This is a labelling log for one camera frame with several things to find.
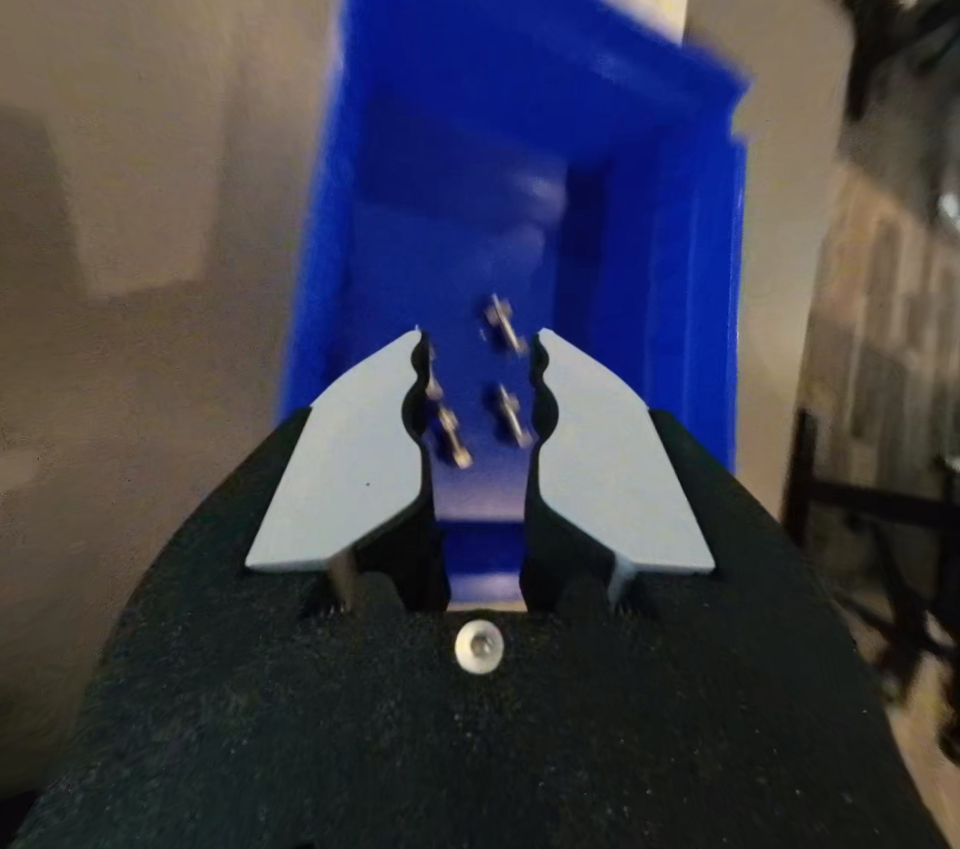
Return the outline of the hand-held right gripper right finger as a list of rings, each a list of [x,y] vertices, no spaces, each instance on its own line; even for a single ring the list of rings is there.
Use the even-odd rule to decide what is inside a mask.
[[[525,493],[525,603],[596,581],[615,606],[637,577],[708,577],[716,561],[651,411],[555,330],[531,350],[535,434]]]

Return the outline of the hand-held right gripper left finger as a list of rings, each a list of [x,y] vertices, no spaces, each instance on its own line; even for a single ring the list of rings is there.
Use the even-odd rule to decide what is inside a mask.
[[[361,576],[439,606],[439,530],[424,443],[427,335],[402,333],[341,375],[305,423],[246,554],[262,574],[321,573],[345,603]]]

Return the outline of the steel hex bolt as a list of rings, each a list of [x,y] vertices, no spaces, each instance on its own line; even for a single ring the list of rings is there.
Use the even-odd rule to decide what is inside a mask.
[[[456,415],[460,426],[459,438],[450,438],[438,424],[436,411],[439,406],[446,406],[454,412],[454,410],[442,400],[434,401],[430,405],[428,431],[432,439],[434,456],[443,464],[459,471],[468,470],[474,465],[474,455],[465,442],[462,424]]]
[[[520,411],[518,419],[504,417],[495,405],[495,393],[499,388],[504,388],[512,392],[519,401]],[[534,436],[531,429],[525,423],[522,415],[522,403],[516,392],[508,388],[504,383],[493,383],[486,387],[485,408],[493,418],[493,428],[496,440],[503,445],[510,445],[519,450],[527,450],[534,443]]]
[[[487,305],[491,302],[492,298],[498,298],[498,297],[501,300],[508,300],[504,297],[499,296],[496,293],[490,294],[483,307],[484,321],[486,322],[486,325],[488,327],[490,327],[491,329],[499,333],[503,346],[507,351],[511,352],[516,356],[525,356],[528,353],[528,345],[527,345],[526,339],[518,332],[517,328],[514,325],[514,310],[512,310],[511,327],[509,326],[493,327],[487,322],[484,316],[484,311]]]

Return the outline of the blue plastic bin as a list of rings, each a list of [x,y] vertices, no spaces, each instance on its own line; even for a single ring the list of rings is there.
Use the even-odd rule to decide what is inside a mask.
[[[518,602],[540,330],[733,463],[745,86],[603,0],[342,0],[340,23],[283,412],[423,331],[452,602]],[[484,321],[493,293],[525,355]],[[497,383],[520,399],[525,450],[496,438]],[[467,470],[434,455],[438,401],[461,422]]]

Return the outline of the black metal desk frame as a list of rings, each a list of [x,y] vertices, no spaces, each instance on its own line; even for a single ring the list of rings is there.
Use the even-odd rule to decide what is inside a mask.
[[[801,550],[808,543],[810,513],[839,513],[847,529],[870,539],[878,563],[888,616],[846,591],[834,601],[883,640],[874,667],[889,699],[905,702],[924,658],[946,664],[945,702],[958,723],[958,499],[931,499],[822,478],[816,473],[819,427],[807,410],[797,411],[781,507],[781,525]],[[889,528],[931,533],[938,545],[935,591],[924,599],[897,564]]]

